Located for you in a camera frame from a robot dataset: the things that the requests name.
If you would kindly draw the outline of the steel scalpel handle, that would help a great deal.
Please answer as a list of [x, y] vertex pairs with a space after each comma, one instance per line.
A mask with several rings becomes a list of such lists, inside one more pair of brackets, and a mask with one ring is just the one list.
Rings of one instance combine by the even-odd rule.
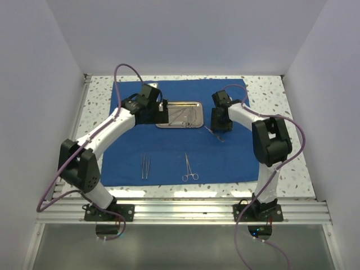
[[207, 126], [204, 126], [204, 128], [210, 132], [214, 137], [216, 137], [219, 141], [224, 142], [224, 139], [222, 139], [218, 134], [216, 134], [215, 132], [213, 132], [210, 128], [208, 128]]

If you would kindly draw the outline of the stainless steel instrument tray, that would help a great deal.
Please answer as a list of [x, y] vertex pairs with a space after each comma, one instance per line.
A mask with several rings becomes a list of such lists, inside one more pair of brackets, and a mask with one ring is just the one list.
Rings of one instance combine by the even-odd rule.
[[169, 101], [169, 120], [156, 124], [158, 128], [201, 128], [204, 125], [203, 106], [198, 101]]

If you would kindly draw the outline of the blue surgical cloth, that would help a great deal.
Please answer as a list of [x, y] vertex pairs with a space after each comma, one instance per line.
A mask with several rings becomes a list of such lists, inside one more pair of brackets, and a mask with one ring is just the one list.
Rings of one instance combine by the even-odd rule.
[[[158, 83], [169, 101], [198, 101], [205, 125], [210, 127], [212, 94], [225, 89], [232, 99], [243, 99], [242, 79], [162, 80]], [[205, 128], [158, 128], [137, 125], [125, 132], [103, 154], [104, 186], [181, 185], [186, 174], [185, 153], [200, 184], [254, 181], [259, 163], [253, 153], [251, 132], [235, 123], [219, 141]], [[141, 154], [150, 154], [148, 179], [142, 179]]]

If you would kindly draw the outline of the steel tweezers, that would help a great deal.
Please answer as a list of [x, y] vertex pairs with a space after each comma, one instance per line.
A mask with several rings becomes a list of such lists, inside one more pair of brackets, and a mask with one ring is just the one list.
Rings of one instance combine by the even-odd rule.
[[146, 163], [146, 154], [141, 154], [141, 174], [142, 179], [145, 177], [145, 163]]
[[150, 156], [150, 154], [146, 154], [145, 155], [145, 177], [146, 177], [146, 179], [148, 179], [148, 177], [149, 177], [150, 162], [151, 162], [151, 156]]

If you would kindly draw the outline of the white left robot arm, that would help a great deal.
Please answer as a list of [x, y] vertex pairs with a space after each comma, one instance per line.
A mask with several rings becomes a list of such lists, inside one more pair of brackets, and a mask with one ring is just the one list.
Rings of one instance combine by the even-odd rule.
[[58, 171], [62, 178], [76, 187], [95, 207], [97, 214], [110, 221], [117, 214], [116, 199], [101, 183], [98, 158], [120, 136], [141, 124], [165, 124], [169, 120], [168, 100], [155, 88], [150, 92], [131, 95], [118, 103], [114, 111], [98, 127], [83, 137], [66, 139], [60, 147]]

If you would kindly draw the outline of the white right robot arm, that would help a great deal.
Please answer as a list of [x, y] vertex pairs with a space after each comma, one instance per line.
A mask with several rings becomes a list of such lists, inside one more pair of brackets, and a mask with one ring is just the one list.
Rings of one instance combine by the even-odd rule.
[[255, 191], [248, 205], [233, 206], [236, 221], [264, 221], [279, 210], [277, 185], [281, 163], [287, 160], [293, 147], [285, 121], [277, 116], [261, 116], [251, 112], [240, 100], [232, 101], [228, 96], [213, 94], [214, 108], [211, 110], [211, 130], [230, 132], [237, 122], [252, 133], [253, 152], [259, 162], [259, 174]]

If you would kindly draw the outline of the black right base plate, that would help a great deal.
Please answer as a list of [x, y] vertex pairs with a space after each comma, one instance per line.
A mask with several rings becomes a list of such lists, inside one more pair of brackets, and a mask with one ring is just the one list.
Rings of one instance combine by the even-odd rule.
[[[246, 204], [233, 204], [233, 218], [236, 222], [239, 218], [240, 213], [246, 208]], [[277, 204], [274, 208], [260, 211], [255, 210], [254, 205], [251, 205], [240, 218], [240, 222], [283, 222], [284, 216], [280, 204]]]

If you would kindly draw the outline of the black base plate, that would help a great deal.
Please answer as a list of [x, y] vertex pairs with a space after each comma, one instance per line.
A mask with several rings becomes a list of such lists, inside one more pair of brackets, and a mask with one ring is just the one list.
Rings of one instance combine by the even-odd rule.
[[106, 210], [100, 210], [91, 204], [82, 206], [85, 211], [84, 220], [87, 222], [132, 222], [135, 214], [133, 204], [113, 204]]
[[[246, 208], [246, 204], [233, 204], [233, 218], [236, 222], [239, 218], [240, 213]], [[260, 211], [255, 210], [254, 205], [251, 205], [240, 218], [240, 222], [283, 222], [284, 216], [280, 204], [277, 204], [274, 208]]]

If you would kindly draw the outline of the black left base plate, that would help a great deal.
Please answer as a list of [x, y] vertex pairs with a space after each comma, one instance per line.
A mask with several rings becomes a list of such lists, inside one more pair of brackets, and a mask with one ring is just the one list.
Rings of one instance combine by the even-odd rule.
[[87, 222], [132, 222], [135, 214], [133, 204], [113, 204], [106, 210], [100, 210], [91, 204], [82, 206], [85, 211], [84, 220]]

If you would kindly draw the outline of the aluminium left side rail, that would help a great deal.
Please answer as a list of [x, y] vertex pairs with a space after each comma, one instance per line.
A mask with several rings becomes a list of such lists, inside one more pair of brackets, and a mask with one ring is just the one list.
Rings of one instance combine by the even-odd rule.
[[75, 103], [75, 109], [73, 112], [73, 119], [71, 121], [69, 138], [71, 140], [76, 139], [78, 125], [81, 119], [83, 105], [86, 99], [86, 95], [88, 92], [88, 88], [91, 82], [92, 74], [83, 74], [84, 75], [84, 83], [80, 89], [80, 94], [77, 102]]

